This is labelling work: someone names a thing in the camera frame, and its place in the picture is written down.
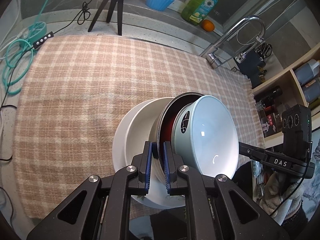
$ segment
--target kitchen faucet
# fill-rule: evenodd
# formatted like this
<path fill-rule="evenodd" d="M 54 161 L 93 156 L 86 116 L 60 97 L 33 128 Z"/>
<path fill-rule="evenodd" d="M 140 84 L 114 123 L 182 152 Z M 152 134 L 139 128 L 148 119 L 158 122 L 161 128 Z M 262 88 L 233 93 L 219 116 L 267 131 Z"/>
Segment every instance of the kitchen faucet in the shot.
<path fill-rule="evenodd" d="M 238 63 L 243 62 L 245 60 L 246 55 L 251 50 L 253 50 L 258 43 L 263 42 L 263 37 L 264 37 L 264 34 L 266 33 L 266 25 L 264 21 L 255 15 L 249 15 L 242 18 L 233 27 L 231 27 L 225 34 L 223 34 L 219 40 L 217 40 L 215 43 L 211 43 L 199 56 L 204 57 L 210 63 L 213 69 L 221 66 L 222 62 L 217 58 L 217 56 L 214 53 L 218 50 L 218 48 L 222 45 L 222 43 L 224 43 L 232 34 L 234 34 L 236 31 L 238 31 L 241 27 L 243 27 L 250 21 L 260 22 L 261 31 L 260 31 L 260 34 L 257 35 L 256 41 L 254 42 L 254 44 L 235 57 L 235 60 Z"/>

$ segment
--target tripod leg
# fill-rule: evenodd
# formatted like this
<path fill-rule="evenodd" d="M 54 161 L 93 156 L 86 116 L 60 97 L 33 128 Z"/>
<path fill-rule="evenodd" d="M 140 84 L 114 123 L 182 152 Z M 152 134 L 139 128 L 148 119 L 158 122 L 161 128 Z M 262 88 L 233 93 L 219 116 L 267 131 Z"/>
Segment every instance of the tripod leg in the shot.
<path fill-rule="evenodd" d="M 118 35 L 122 36 L 122 17 L 123 17 L 123 2 L 124 0 L 118 0 Z"/>
<path fill-rule="evenodd" d="M 99 8 L 98 8 L 98 10 L 97 10 L 97 12 L 96 12 L 96 14 L 94 15 L 94 18 L 93 18 L 92 22 L 91 22 L 91 24 L 90 24 L 90 27 L 89 27 L 89 29 L 88 29 L 88 32 L 92 31 L 92 29 L 93 29 L 96 21 L 98 20 L 100 14 L 101 14 L 101 12 L 102 12 L 102 10 L 104 9 L 104 7 L 106 6 L 106 4 L 107 4 L 108 1 L 109 1 L 109 0 L 103 0 L 103 1 L 101 2 L 101 4 L 100 4 L 100 6 L 99 6 Z"/>
<path fill-rule="evenodd" d="M 106 20 L 107 23 L 109 23 L 111 21 L 111 17 L 112 17 L 113 11 L 115 10 L 117 1 L 118 0 L 111 0 L 110 1 L 110 6 L 109 6 L 107 20 Z"/>

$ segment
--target orange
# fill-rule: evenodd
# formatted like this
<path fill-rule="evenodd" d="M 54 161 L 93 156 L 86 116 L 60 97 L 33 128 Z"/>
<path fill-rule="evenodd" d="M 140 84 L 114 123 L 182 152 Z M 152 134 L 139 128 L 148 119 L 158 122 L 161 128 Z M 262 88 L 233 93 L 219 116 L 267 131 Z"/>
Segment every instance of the orange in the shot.
<path fill-rule="evenodd" d="M 212 32 L 214 30 L 214 24 L 209 20 L 203 20 L 201 22 L 201 27 L 207 32 Z"/>

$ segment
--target black cable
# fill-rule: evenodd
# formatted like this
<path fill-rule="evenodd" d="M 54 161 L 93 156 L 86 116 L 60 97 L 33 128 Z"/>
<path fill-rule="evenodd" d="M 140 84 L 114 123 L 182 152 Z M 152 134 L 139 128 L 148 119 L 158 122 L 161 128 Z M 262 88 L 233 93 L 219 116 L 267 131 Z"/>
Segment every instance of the black cable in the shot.
<path fill-rule="evenodd" d="M 22 57 L 23 57 L 28 51 L 30 51 L 30 50 L 32 50 L 32 49 L 33 49 L 33 47 L 30 48 L 30 49 L 28 49 L 28 50 L 26 50 L 26 51 L 20 56 L 20 58 L 18 59 L 18 61 L 16 62 L 16 65 L 14 66 L 14 68 L 12 69 L 12 72 L 11 72 L 9 84 L 11 83 L 11 79 L 12 79 L 13 72 L 14 72 L 14 70 L 16 69 L 18 63 L 20 62 L 20 60 L 22 59 Z M 2 100 L 0 109 L 3 107 L 5 98 L 7 97 L 7 94 L 8 94 L 8 91 L 9 91 L 9 87 L 10 87 L 10 86 L 7 87 L 7 90 L 6 90 L 5 95 L 4 95 L 4 98 L 3 98 L 3 100 Z"/>
<path fill-rule="evenodd" d="M 18 63 L 20 62 L 20 60 L 22 59 L 22 57 L 23 57 L 28 51 L 30 51 L 31 49 L 33 49 L 33 47 L 30 48 L 30 49 L 28 49 L 27 51 L 25 51 L 25 52 L 20 56 L 20 58 L 18 59 L 18 61 L 16 62 L 16 65 L 14 66 L 14 68 L 12 69 L 12 72 L 11 72 L 9 84 L 11 83 L 11 79 L 12 79 L 12 76 L 13 76 L 13 72 L 14 72 L 14 70 L 16 69 Z M 0 110 L 1 110 L 3 107 L 9 107 L 9 106 L 10 106 L 10 107 L 15 107 L 15 106 L 13 106 L 13 105 L 6 105 L 6 106 L 3 105 L 3 104 L 4 104 L 4 101 L 5 101 L 5 98 L 7 97 L 8 91 L 9 91 L 9 86 L 7 87 L 7 90 L 6 90 L 6 92 L 5 92 L 4 98 L 3 98 L 2 103 L 1 103 Z M 11 157 L 10 157 L 9 159 L 1 159 L 1 158 L 0 158 L 0 161 L 2 161 L 2 162 L 9 162 L 9 161 L 11 161 L 11 160 L 12 160 L 12 155 L 11 155 Z"/>
<path fill-rule="evenodd" d="M 12 201 L 11 201 L 11 198 L 9 197 L 9 194 L 7 193 L 7 191 L 3 188 L 3 187 L 0 187 L 0 189 L 2 189 L 4 192 L 5 192 L 5 194 L 7 195 L 7 197 L 8 197 L 8 199 L 9 199 L 9 201 L 10 201 L 10 204 L 11 204 L 11 216 L 10 216 L 10 225 L 11 225 L 11 227 L 13 228 L 13 226 L 12 226 L 12 218 L 13 218 L 13 204 L 12 204 Z"/>
<path fill-rule="evenodd" d="M 14 109 L 17 109 L 17 107 L 14 106 L 14 105 L 5 105 L 5 106 L 2 106 L 2 108 L 6 108 L 6 107 L 12 107 L 12 108 L 14 108 Z"/>
<path fill-rule="evenodd" d="M 9 162 L 11 160 L 12 160 L 12 155 L 11 155 L 11 157 L 9 159 L 0 159 L 1 162 Z"/>
<path fill-rule="evenodd" d="M 53 34 L 56 34 L 57 32 L 65 29 L 65 28 L 67 28 L 71 23 L 74 22 L 74 20 L 75 20 L 78 16 L 79 16 L 79 17 L 78 17 L 78 19 L 77 19 L 77 23 L 78 23 L 79 25 L 84 24 L 84 22 L 85 22 L 86 20 L 88 20 L 89 17 L 91 16 L 91 13 L 89 12 L 89 8 L 88 8 L 88 5 L 89 5 L 91 2 L 92 2 L 92 0 L 90 0 L 88 3 L 87 3 L 87 2 L 83 2 L 83 3 L 82 3 L 82 8 L 81 8 L 81 10 L 77 13 L 77 15 L 73 18 L 73 20 L 72 20 L 69 24 L 67 24 L 66 26 L 64 26 L 63 28 L 61 28 L 61 29 L 57 30 L 56 32 L 54 32 Z"/>
<path fill-rule="evenodd" d="M 308 170 L 308 167 L 309 167 L 309 163 L 310 163 L 310 158 L 309 158 L 309 161 L 307 161 L 307 165 L 306 165 L 306 169 L 303 173 L 303 176 L 300 180 L 300 182 L 298 183 L 298 185 L 294 188 L 294 190 L 276 207 L 276 209 L 270 214 L 270 216 L 272 216 L 281 206 L 284 202 L 286 202 L 292 195 L 293 193 L 296 192 L 296 190 L 300 187 L 300 185 L 302 184 L 304 178 L 306 177 L 306 174 L 307 174 L 307 170 Z"/>

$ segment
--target plaid blanket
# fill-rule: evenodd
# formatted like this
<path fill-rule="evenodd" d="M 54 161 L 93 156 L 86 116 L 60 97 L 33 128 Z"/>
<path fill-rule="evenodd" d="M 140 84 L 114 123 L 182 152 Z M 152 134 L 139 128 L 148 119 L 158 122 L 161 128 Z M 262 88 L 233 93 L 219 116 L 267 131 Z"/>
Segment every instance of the plaid blanket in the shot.
<path fill-rule="evenodd" d="M 124 115 L 145 100 L 188 91 L 217 97 L 239 140 L 263 147 L 246 76 L 118 36 L 48 40 L 28 71 L 16 115 L 13 163 L 26 214 L 43 218 L 88 176 L 114 174 L 112 142 Z M 158 212 L 133 200 L 131 211 L 131 218 Z"/>

